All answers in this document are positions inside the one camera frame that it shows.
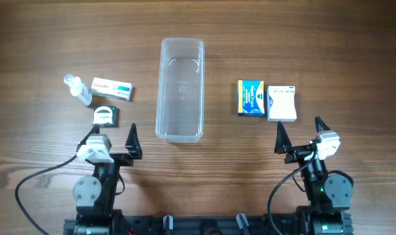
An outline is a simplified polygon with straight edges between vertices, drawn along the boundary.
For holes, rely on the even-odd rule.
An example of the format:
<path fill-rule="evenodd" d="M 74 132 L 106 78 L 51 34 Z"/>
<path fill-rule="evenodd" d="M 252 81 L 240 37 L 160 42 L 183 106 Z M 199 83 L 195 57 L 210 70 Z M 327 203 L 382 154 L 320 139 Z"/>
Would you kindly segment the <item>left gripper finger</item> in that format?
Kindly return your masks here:
<path fill-rule="evenodd" d="M 138 139 L 136 124 L 130 126 L 130 131 L 125 142 L 125 148 L 133 159 L 142 159 L 143 152 Z"/>
<path fill-rule="evenodd" d="M 83 143 L 86 143 L 86 140 L 92 135 L 92 134 L 99 134 L 100 133 L 100 125 L 99 124 L 94 124 L 92 129 L 87 133 L 87 135 L 83 138 Z"/>

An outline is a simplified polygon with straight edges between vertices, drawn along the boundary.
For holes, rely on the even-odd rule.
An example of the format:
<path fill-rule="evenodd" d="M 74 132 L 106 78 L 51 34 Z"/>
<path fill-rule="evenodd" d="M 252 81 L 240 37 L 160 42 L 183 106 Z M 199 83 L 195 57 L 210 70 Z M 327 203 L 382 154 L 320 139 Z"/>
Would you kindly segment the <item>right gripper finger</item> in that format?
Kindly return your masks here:
<path fill-rule="evenodd" d="M 277 123 L 277 138 L 274 152 L 276 154 L 288 153 L 292 148 L 292 143 L 287 135 L 286 129 L 281 121 Z"/>
<path fill-rule="evenodd" d="M 330 131 L 331 129 L 324 123 L 322 118 L 320 116 L 316 116 L 314 118 L 315 121 L 315 127 L 316 127 L 316 132 L 322 132 L 322 131 Z"/>

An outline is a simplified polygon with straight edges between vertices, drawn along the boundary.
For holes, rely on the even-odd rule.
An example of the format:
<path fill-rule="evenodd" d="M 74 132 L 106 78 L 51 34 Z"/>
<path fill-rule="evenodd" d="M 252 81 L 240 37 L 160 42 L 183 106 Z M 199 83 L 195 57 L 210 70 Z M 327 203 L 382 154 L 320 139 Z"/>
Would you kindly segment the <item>green Zam-Buk box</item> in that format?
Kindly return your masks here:
<path fill-rule="evenodd" d="M 116 106 L 98 106 L 94 108 L 93 124 L 101 127 L 117 126 L 117 107 Z"/>

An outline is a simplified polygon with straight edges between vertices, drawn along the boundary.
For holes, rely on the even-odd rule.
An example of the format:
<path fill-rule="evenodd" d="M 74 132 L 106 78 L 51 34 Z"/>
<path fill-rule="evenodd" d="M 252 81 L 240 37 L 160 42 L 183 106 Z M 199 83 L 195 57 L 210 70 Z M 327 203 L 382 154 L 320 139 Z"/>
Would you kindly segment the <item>clear spray bottle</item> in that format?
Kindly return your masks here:
<path fill-rule="evenodd" d="M 73 74 L 66 74 L 63 81 L 69 87 L 73 97 L 77 98 L 84 106 L 89 106 L 91 104 L 92 94 L 80 77 Z"/>

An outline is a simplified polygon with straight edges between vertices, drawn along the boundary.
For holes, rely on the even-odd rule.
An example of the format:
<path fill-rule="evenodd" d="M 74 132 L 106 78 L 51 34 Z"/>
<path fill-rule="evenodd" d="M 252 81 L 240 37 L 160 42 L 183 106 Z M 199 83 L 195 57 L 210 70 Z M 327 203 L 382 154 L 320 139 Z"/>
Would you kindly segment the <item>white red medicine box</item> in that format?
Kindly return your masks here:
<path fill-rule="evenodd" d="M 90 92 L 93 95 L 100 97 L 130 101 L 132 84 L 103 78 L 94 78 L 91 84 Z"/>

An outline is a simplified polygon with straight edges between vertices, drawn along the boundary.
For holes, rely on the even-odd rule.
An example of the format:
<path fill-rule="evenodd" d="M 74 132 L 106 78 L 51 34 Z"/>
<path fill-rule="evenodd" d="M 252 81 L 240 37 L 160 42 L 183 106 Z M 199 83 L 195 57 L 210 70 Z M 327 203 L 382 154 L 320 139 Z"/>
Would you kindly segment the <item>blue VapoDrops box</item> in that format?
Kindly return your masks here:
<path fill-rule="evenodd" d="M 237 114 L 239 116 L 264 116 L 264 82 L 239 80 L 237 82 Z"/>

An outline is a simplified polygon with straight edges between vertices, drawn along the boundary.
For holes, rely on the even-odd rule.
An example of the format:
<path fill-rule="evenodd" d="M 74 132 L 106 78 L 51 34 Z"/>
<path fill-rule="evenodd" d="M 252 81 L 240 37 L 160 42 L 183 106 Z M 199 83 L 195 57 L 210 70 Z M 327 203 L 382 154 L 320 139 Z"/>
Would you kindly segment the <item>clear plastic container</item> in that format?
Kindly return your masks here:
<path fill-rule="evenodd" d="M 161 43 L 156 135 L 171 143 L 196 143 L 204 129 L 205 43 L 166 38 Z"/>

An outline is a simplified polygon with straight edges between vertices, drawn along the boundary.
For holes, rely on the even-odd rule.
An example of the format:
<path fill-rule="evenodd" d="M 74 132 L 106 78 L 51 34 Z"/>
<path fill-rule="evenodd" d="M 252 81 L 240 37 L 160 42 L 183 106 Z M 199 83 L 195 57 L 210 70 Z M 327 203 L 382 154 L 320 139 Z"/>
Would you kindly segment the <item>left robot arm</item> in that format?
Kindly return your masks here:
<path fill-rule="evenodd" d="M 95 124 L 77 146 L 76 156 L 94 166 L 90 176 L 80 178 L 74 185 L 76 218 L 63 226 L 64 234 L 134 234 L 134 229 L 121 210 L 114 208 L 117 184 L 123 182 L 120 168 L 132 166 L 143 153 L 135 124 L 130 127 L 125 153 L 111 153 L 112 144 Z"/>

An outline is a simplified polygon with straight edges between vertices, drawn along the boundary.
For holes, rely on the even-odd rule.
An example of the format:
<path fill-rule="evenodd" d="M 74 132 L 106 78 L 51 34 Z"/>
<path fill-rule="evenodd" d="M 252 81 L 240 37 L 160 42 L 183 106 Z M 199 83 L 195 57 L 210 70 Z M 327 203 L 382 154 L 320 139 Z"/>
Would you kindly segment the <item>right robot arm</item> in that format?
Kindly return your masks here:
<path fill-rule="evenodd" d="M 282 122 L 277 123 L 274 152 L 285 154 L 286 164 L 297 163 L 298 168 L 285 176 L 272 190 L 267 202 L 267 216 L 277 234 L 351 234 L 350 199 L 354 180 L 340 170 L 328 170 L 325 160 L 336 154 L 340 136 L 316 116 L 316 136 L 308 144 L 294 146 Z M 294 218 L 277 219 L 271 212 L 273 197 L 289 179 L 300 174 L 308 205 L 298 206 Z"/>

